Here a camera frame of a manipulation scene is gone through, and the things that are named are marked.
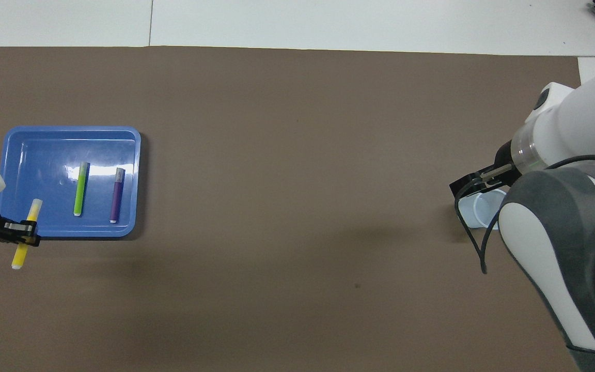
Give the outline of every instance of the yellow marker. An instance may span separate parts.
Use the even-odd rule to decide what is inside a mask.
[[[43,201],[40,199],[34,199],[27,215],[27,221],[36,221],[38,214],[40,213],[40,206],[43,205]],[[15,250],[15,256],[12,258],[12,264],[10,266],[16,270],[21,269],[24,264],[24,257],[26,257],[26,250],[29,248],[25,243],[19,243],[17,250]]]

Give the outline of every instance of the green marker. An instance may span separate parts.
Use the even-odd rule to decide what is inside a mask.
[[[80,165],[80,176],[77,179],[77,193],[75,193],[75,209],[73,214],[75,216],[82,215],[82,204],[84,203],[84,186],[87,183],[87,170],[89,163],[82,162]]]

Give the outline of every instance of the brown table surface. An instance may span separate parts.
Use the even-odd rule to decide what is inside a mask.
[[[137,227],[10,269],[0,371],[575,370],[449,182],[489,165],[573,57],[0,48],[18,125],[143,135]]]

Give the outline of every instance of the white floor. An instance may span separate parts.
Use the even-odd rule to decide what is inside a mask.
[[[578,56],[590,0],[0,0],[0,45],[208,45]]]

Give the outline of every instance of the plastic tray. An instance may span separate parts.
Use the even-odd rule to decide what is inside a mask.
[[[16,127],[4,139],[0,172],[2,216],[26,219],[34,198],[43,200],[43,237],[127,235],[137,215],[142,138],[132,127]],[[82,214],[73,215],[80,163],[89,162]],[[109,222],[116,168],[126,170],[118,222]]]

